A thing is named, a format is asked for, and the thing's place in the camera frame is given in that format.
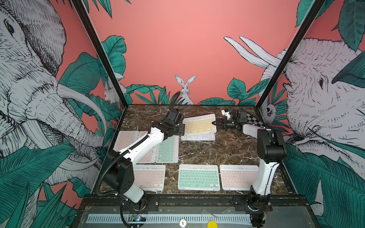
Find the white keyboard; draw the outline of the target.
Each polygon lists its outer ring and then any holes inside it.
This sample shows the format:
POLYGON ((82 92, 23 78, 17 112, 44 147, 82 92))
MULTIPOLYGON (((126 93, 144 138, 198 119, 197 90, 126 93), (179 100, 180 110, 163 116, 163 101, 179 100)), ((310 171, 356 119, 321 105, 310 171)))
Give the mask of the white keyboard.
POLYGON ((215 141, 215 133, 181 136, 183 141, 215 141))

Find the yellow keyboard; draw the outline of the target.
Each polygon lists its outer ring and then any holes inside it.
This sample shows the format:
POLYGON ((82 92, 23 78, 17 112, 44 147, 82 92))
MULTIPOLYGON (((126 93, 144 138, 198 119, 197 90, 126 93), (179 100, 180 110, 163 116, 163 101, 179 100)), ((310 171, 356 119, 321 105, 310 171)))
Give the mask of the yellow keyboard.
POLYGON ((214 121, 215 114, 185 118, 182 122, 185 125, 184 135, 216 133, 217 127, 212 124, 214 121))

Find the green keyboard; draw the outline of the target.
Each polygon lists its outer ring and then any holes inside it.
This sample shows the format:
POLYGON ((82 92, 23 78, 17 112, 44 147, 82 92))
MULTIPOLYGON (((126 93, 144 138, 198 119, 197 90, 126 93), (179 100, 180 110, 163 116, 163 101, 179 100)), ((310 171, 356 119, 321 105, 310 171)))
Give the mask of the green keyboard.
POLYGON ((218 166, 180 164, 178 189, 185 191, 220 191, 218 166))
POLYGON ((178 163, 179 137, 172 136, 158 145, 156 163, 178 163))

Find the pink keyboard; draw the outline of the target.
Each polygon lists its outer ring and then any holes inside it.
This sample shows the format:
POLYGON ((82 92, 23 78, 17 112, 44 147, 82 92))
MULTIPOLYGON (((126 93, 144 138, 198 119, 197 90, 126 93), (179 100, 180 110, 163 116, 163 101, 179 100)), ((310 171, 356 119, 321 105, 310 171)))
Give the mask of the pink keyboard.
POLYGON ((165 165, 136 165, 135 183, 142 190, 161 192, 164 189, 165 171, 165 165))
POLYGON ((225 191, 249 191, 255 183, 256 165, 220 165, 221 183, 225 191))
POLYGON ((120 131, 114 144, 114 151, 120 151, 138 139, 139 131, 120 131))
POLYGON ((151 150, 149 150, 139 161, 138 164, 148 164, 155 163, 157 152, 159 149, 159 145, 154 146, 151 150))

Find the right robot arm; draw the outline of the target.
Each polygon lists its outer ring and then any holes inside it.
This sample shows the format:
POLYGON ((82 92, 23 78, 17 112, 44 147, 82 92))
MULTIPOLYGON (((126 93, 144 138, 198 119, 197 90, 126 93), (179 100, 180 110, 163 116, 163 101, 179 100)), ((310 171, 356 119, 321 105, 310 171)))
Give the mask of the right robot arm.
POLYGON ((259 169, 246 202, 250 211, 269 211, 272 181, 276 169, 287 156, 282 131, 249 123, 246 111, 222 110, 221 113, 223 118, 217 118, 212 122, 218 129, 239 130, 243 134, 257 139, 259 169))

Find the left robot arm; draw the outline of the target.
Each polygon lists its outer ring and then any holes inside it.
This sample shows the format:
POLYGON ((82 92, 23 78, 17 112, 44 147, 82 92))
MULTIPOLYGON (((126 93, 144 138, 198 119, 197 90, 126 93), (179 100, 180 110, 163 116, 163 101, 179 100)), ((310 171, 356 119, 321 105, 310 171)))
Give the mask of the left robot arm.
POLYGON ((153 147, 169 137, 183 136, 185 125, 183 114, 170 108, 166 116, 158 122, 151 122, 146 134, 130 146, 108 153, 100 177, 95 186, 98 196, 120 196, 134 204, 136 211, 147 205, 147 194, 135 183, 134 166, 153 147))

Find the checkerboard calibration plate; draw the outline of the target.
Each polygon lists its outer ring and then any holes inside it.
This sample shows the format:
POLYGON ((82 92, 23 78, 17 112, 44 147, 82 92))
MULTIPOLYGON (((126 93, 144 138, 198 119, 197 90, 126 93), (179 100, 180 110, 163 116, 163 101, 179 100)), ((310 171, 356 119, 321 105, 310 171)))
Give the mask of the checkerboard calibration plate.
POLYGON ((258 127, 262 127, 262 128, 267 127, 265 125, 265 123, 263 123, 261 120, 259 120, 258 118, 256 118, 255 116, 253 116, 249 113, 247 113, 246 117, 247 117, 248 124, 252 124, 252 125, 255 125, 255 126, 258 126, 258 127))

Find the yellow round button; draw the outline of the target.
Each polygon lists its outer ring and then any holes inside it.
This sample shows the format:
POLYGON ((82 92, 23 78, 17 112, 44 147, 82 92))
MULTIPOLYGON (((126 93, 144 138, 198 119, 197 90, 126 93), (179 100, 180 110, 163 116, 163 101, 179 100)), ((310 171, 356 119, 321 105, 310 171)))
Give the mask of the yellow round button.
POLYGON ((215 221, 209 221, 207 223, 207 228, 218 228, 218 225, 215 221))

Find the white vented strip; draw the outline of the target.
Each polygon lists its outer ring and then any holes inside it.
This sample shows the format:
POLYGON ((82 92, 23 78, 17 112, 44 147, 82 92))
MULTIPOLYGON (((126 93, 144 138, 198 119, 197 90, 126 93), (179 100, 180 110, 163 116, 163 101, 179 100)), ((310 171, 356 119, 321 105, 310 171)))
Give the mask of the white vented strip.
MULTIPOLYGON (((190 223, 205 223, 215 221, 218 224, 251 224, 249 214, 127 214, 124 220, 129 224, 177 224, 181 220, 190 223)), ((86 224, 122 224, 119 214, 89 214, 86 224)))

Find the black mounting rail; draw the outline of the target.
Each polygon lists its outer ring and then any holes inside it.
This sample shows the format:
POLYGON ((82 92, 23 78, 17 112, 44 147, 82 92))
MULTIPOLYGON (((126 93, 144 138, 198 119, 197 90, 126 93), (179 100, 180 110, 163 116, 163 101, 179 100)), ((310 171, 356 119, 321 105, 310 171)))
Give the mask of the black mounting rail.
MULTIPOLYGON (((148 194, 147 205, 142 212, 157 212, 167 207, 203 207, 213 209, 218 207, 234 207, 235 211, 256 213, 256 211, 270 211, 274 207, 305 207, 310 208, 307 199, 303 195, 272 195, 269 202, 255 202, 249 205, 248 196, 243 194, 148 194)), ((87 195, 79 207, 79 211, 85 211, 87 207, 111 207, 120 209, 121 198, 97 197, 87 195)))

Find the black frame post right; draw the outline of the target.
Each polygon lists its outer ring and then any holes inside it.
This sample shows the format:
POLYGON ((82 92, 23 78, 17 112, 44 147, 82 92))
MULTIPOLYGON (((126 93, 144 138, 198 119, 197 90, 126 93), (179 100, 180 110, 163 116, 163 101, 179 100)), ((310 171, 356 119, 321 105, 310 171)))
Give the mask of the black frame post right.
POLYGON ((315 0, 308 12, 306 13, 305 18, 303 19, 297 33, 295 34, 292 42, 290 43, 286 53, 284 54, 281 62, 277 66, 273 76, 271 77, 267 87, 265 88, 261 98, 259 99, 258 103, 256 104, 256 108, 260 109, 265 102, 265 99, 269 96, 270 91, 274 87, 275 83, 277 82, 278 78, 284 71, 285 66, 288 64, 292 55, 296 52, 298 46, 300 45, 302 39, 306 35, 307 31, 309 30, 310 26, 312 25, 313 21, 315 20, 316 16, 318 15, 319 11, 321 10, 322 6, 324 5, 325 0, 315 0))

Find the black frame post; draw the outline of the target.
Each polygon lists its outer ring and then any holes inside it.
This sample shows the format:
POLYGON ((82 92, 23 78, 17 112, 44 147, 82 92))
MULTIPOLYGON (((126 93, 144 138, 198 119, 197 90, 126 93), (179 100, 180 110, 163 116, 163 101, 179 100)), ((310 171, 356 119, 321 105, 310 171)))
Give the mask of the black frame post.
POLYGON ((98 34, 92 24, 92 21, 86 11, 86 7, 83 3, 83 1, 80 1, 80 0, 72 0, 71 1, 95 50, 96 50, 96 53, 104 67, 104 69, 106 70, 106 73, 109 77, 109 79, 111 80, 116 92, 117 92, 117 95, 122 103, 122 107, 125 109, 125 108, 128 108, 128 103, 127 103, 127 100, 120 88, 120 84, 119 82, 117 81, 117 78, 114 74, 114 71, 113 71, 113 68, 110 64, 110 61, 106 55, 106 52, 103 48, 103 45, 98 37, 98 34))
POLYGON ((303 19, 297 33, 295 34, 292 42, 290 43, 286 53, 284 54, 281 62, 277 66, 273 76, 271 77, 267 87, 265 88, 261 98, 259 99, 258 103, 256 104, 256 108, 260 109, 265 102, 265 99, 269 96, 270 91, 274 87, 275 83, 277 82, 278 78, 284 71, 285 66, 288 64, 292 55, 296 52, 298 46, 300 45, 302 39, 306 35, 307 31, 309 30, 310 26, 312 25, 313 21, 315 20, 316 16, 318 15, 319 11, 321 10, 322 6, 324 5, 325 0, 315 0, 308 12, 306 13, 305 18, 303 19))

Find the black frame post left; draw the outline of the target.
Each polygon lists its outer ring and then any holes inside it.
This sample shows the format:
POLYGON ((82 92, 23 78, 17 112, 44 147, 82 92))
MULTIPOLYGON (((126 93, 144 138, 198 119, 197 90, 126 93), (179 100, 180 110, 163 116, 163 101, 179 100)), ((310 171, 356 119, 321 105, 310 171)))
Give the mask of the black frame post left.
POLYGON ((98 37, 98 34, 92 24, 92 21, 86 11, 86 7, 83 3, 83 1, 80 1, 80 0, 72 0, 71 1, 95 50, 96 50, 96 53, 104 67, 104 69, 106 70, 106 73, 109 77, 109 79, 111 80, 116 92, 117 92, 117 95, 122 103, 122 107, 125 109, 125 108, 128 108, 128 103, 127 103, 127 100, 120 88, 120 84, 119 82, 117 81, 117 78, 114 74, 114 71, 113 71, 113 68, 110 64, 110 61, 106 55, 106 52, 103 48, 103 45, 98 37))

